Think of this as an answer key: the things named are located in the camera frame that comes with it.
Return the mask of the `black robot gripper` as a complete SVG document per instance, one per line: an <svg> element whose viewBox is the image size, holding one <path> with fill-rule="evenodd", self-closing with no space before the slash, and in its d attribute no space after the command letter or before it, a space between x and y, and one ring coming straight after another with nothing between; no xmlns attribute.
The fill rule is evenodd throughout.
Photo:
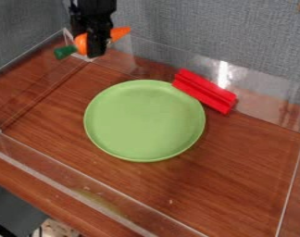
<svg viewBox="0 0 300 237"><path fill-rule="evenodd" d="M111 39L117 0L70 0L67 8L73 34L87 32L87 57L102 56Z"/></svg>

